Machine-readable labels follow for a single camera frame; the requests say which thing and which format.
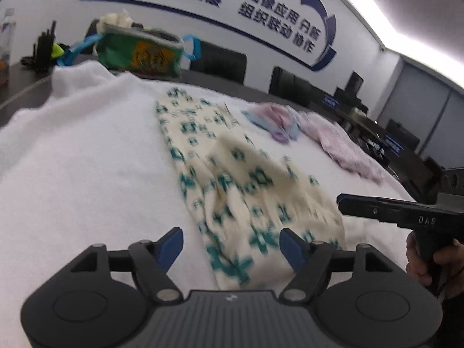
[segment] white plush object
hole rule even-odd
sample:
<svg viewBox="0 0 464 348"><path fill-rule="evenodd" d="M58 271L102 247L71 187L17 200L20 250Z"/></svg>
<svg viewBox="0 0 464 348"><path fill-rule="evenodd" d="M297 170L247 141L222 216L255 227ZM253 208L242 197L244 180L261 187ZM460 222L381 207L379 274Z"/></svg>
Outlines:
<svg viewBox="0 0 464 348"><path fill-rule="evenodd" d="M134 20L129 17L129 13L126 9L123 9L121 13L108 13L100 18L97 23L97 33L103 34L105 23L125 29L130 29Z"/></svg>
<svg viewBox="0 0 464 348"><path fill-rule="evenodd" d="M29 294L89 245L121 250L184 231L183 252L169 276L186 294L214 289L198 227L182 203L176 170L155 118L155 102L175 84L112 76L97 62L57 68L53 95L38 110L22 110L0 129L0 347L29 348L19 312ZM284 155L314 175L335 200L340 193L411 200L386 175L382 184L340 168L319 144L302 136L283 146L240 113L250 104L209 90L180 86L226 102L256 147ZM408 231L343 217L347 248L367 242L404 268ZM336 281L341 277L334 276ZM131 282L130 275L118 279Z"/></svg>

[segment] green bag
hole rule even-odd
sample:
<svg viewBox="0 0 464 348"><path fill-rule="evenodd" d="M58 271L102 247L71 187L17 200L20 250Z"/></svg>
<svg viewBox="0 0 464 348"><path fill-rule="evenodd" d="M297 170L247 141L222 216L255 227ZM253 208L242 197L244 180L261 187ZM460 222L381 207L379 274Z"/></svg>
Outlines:
<svg viewBox="0 0 464 348"><path fill-rule="evenodd" d="M178 77L184 40L161 29L124 29L104 26L104 35L97 43L98 60L108 69L143 75ZM194 54L198 39L192 38Z"/></svg>

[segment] dark table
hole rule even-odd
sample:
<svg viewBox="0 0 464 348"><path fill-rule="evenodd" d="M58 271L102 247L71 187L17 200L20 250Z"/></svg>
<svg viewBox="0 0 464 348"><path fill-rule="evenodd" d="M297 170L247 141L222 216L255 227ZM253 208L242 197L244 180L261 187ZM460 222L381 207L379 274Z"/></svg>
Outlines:
<svg viewBox="0 0 464 348"><path fill-rule="evenodd" d="M78 58L78 61L82 62L88 59L94 59L94 57L92 55L82 55ZM299 111L316 111L333 122L349 122L363 134L385 144L386 131L370 119L362 116L348 115L338 110L329 111L315 103L310 104L309 109L303 108L286 99L245 87L236 82L191 70L182 70L180 78L177 79L171 77L155 77L151 79L199 86L249 102L273 102L290 105ZM50 74L36 74L20 64L11 66L10 82L6 87L0 88L0 127L8 124L13 114L21 108L38 108L42 106L49 98L51 91ZM416 186L422 187L424 182L432 177L432 173L424 165L422 159L407 148L401 151L399 156L387 151L387 157L390 159L390 167L398 174L400 180L412 180Z"/></svg>
<svg viewBox="0 0 464 348"><path fill-rule="evenodd" d="M432 171L425 166L424 161L414 151L404 147L399 153L395 153L389 148L389 144L385 141L389 133L385 128L362 115L348 115L341 112L338 115L343 116L344 120L356 127L362 135L384 147L385 156L390 160L390 167L402 183L412 181L419 189L422 189L427 187L433 179Z"/></svg>
<svg viewBox="0 0 464 348"><path fill-rule="evenodd" d="M94 58L82 55L79 59L80 61L84 61ZM20 64L11 66L8 85L0 87L0 127L8 124L13 114L19 109L38 108L47 101L52 92L50 74L36 74ZM192 70L183 69L179 78L150 77L150 79L199 86L249 102L273 102L290 105L296 110L309 111L307 108L303 108L286 99L245 87L233 81Z"/></svg>

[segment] yellow-green object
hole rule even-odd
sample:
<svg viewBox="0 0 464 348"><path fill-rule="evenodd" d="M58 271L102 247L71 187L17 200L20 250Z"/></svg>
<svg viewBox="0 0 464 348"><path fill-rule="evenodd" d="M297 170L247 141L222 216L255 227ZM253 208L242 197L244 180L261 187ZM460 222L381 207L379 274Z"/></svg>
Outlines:
<svg viewBox="0 0 464 348"><path fill-rule="evenodd" d="M54 43L52 47L52 60L58 59L59 57L63 55L64 55L63 49L59 45Z"/></svg>

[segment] ceiling light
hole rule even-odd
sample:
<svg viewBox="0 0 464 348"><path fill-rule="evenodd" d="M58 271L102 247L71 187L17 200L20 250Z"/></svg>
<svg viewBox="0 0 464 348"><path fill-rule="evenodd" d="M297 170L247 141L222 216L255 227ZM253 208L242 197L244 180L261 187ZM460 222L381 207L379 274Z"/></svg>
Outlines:
<svg viewBox="0 0 464 348"><path fill-rule="evenodd" d="M464 65L419 41L399 34L374 0L348 0L389 50L411 58L464 88Z"/></svg>

